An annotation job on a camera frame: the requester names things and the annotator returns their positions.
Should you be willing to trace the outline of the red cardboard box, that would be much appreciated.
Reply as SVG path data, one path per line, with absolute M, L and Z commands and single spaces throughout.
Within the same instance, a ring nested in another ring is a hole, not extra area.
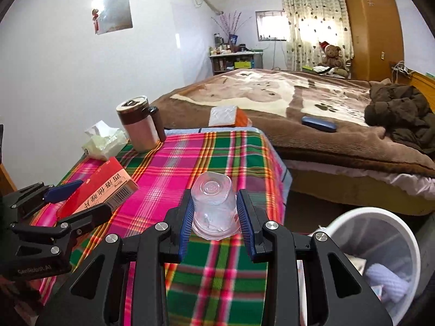
M 139 186 L 115 158 L 105 161 L 58 209 L 58 221 L 81 211 L 107 204 L 114 212 Z

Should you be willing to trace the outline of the clear plastic cup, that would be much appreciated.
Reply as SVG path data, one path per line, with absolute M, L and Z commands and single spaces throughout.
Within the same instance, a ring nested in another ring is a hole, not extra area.
M 192 186 L 191 195 L 195 208 L 192 229 L 197 236 L 220 241 L 240 232 L 236 193 L 230 177 L 204 172 Z

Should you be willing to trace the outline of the white foam sheet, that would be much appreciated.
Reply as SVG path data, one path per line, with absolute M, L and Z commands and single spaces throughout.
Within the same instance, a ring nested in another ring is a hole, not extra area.
M 400 302 L 408 293 L 409 282 L 382 264 L 372 264 L 365 274 L 376 286 L 382 286 L 386 296 L 395 303 Z

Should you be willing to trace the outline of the white trash bin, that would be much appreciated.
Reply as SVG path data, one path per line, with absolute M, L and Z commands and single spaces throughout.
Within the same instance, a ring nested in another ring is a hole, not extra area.
M 350 257 L 364 260 L 361 275 L 368 284 L 376 286 L 366 276 L 372 264 L 382 264 L 398 277 L 409 282 L 409 290 L 400 302 L 390 300 L 385 291 L 378 295 L 394 325 L 406 315 L 420 281 L 420 249 L 409 226 L 390 211 L 363 207 L 342 214 L 330 224 L 313 224 L 297 231 L 312 235 L 323 231 Z

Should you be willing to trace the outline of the plaid tablecloth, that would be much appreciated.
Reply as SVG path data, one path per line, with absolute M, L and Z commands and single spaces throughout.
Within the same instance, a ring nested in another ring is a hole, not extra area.
M 245 189 L 271 219 L 284 221 L 290 174 L 267 138 L 254 131 L 171 135 L 146 153 L 126 146 L 116 158 L 137 191 L 73 249 L 73 268 L 107 234 L 134 236 L 162 221 L 186 189 L 196 199 Z M 260 324 L 267 266 L 250 260 L 241 236 L 218 242 L 192 236 L 183 262 L 166 265 L 165 274 L 171 325 Z

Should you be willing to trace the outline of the soft tissue pack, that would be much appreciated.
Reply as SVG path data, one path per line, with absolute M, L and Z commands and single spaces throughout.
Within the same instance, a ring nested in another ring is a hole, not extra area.
M 85 133 L 88 140 L 82 145 L 82 149 L 92 159 L 108 161 L 116 157 L 128 144 L 128 137 L 123 130 L 109 127 L 104 121 L 97 122 Z

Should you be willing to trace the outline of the brown beige lidded mug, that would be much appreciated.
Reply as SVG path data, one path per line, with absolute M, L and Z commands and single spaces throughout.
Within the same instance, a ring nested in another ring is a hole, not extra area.
M 116 113 L 137 152 L 150 151 L 159 142 L 165 142 L 167 136 L 159 109 L 151 106 L 146 96 L 121 102 L 116 106 Z

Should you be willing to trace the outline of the brown bear blanket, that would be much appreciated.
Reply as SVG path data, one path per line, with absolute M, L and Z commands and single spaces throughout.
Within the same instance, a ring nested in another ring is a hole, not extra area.
M 365 122 L 369 90 L 376 83 L 394 84 L 243 69 L 173 90 L 154 105 L 168 129 L 207 127 L 211 108 L 238 106 L 287 160 L 433 177 L 434 158 Z M 337 131 L 304 126 L 303 116 L 333 122 Z

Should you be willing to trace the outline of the orange white tissue box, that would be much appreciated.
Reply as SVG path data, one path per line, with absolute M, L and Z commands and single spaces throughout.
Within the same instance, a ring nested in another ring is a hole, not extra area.
M 209 127 L 250 127 L 252 121 L 238 106 L 217 106 L 210 110 Z

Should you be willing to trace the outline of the dark brown jacket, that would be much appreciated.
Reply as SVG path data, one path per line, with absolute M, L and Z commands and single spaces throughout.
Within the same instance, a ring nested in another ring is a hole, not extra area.
M 423 93 L 413 85 L 376 83 L 369 96 L 369 126 L 384 127 L 394 142 L 434 158 L 434 113 Z

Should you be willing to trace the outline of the cluttered shelf desk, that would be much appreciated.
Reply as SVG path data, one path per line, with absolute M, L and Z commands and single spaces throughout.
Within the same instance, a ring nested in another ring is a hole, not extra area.
M 213 75 L 236 69 L 263 69 L 263 52 L 252 51 L 245 44 L 237 44 L 237 35 L 230 34 L 228 43 L 224 43 L 217 34 L 215 39 L 218 43 L 209 48 Z

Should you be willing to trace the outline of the dried branches vase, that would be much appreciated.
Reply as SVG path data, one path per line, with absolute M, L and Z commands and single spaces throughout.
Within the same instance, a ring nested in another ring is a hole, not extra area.
M 238 32 L 251 17 L 243 19 L 243 13 L 235 10 L 234 12 L 222 12 L 217 17 L 212 17 L 213 22 L 219 26 L 221 31 L 228 39 L 228 44 L 235 46 L 238 40 Z

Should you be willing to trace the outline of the floral curtain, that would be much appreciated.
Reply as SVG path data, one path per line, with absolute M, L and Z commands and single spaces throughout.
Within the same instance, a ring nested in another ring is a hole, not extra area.
M 282 0 L 288 18 L 287 67 L 300 71 L 324 57 L 321 43 L 338 46 L 344 62 L 354 57 L 346 0 Z

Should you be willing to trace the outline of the wooden wardrobe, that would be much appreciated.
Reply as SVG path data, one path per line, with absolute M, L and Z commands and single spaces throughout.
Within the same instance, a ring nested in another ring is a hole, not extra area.
M 352 32 L 354 80 L 381 81 L 404 60 L 403 32 L 395 0 L 346 0 Z

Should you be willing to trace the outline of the wall poster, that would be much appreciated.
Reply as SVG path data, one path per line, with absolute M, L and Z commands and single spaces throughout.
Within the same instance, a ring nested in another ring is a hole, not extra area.
M 91 14 L 96 35 L 133 27 L 129 0 L 99 0 Z

